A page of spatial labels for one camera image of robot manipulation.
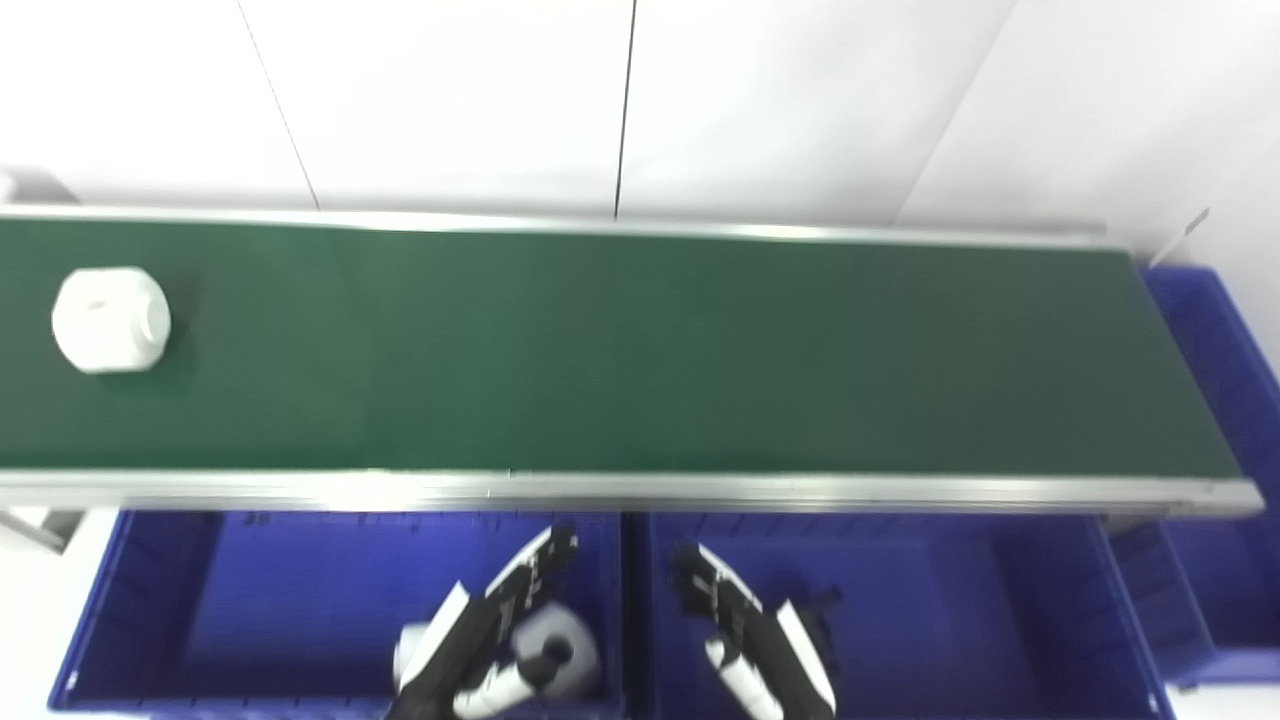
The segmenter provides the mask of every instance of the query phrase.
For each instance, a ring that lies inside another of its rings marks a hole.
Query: white wall
[[[1280,141],[1221,188],[1171,260],[1215,268],[1280,377]]]
[[[86,204],[310,208],[234,0],[0,0],[0,170]]]
[[[640,0],[622,213],[1152,252],[1280,138],[1277,37],[1252,0]]]

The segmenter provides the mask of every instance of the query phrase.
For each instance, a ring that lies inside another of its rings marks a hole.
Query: blue plastic bin
[[[842,719],[1171,717],[1100,523],[1083,516],[657,514],[641,715],[745,715],[705,660],[710,623],[668,585],[677,541],[730,562],[773,610],[835,585]]]
[[[1161,268],[1147,286],[1267,511],[1166,520],[1112,546],[1165,679],[1280,682],[1280,389],[1212,270]]]
[[[559,600],[594,630],[603,682],[596,697],[504,717],[620,717],[621,524],[603,512],[123,512],[50,707],[380,719],[401,626],[456,580],[483,592],[566,520],[580,552]]]

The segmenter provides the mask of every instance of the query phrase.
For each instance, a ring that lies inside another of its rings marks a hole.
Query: robotic arm
[[[567,647],[552,641],[541,655],[506,665],[493,656],[547,601],[547,577],[576,553],[573,527],[553,525],[511,559],[483,597],[454,584],[406,662],[387,720],[479,720],[538,696],[568,662]]]
[[[773,614],[737,573],[701,544],[675,553],[675,589],[685,612],[716,624],[707,659],[753,720],[833,720],[836,694],[819,648],[829,653],[822,610],[832,588],[803,610],[786,601]]]

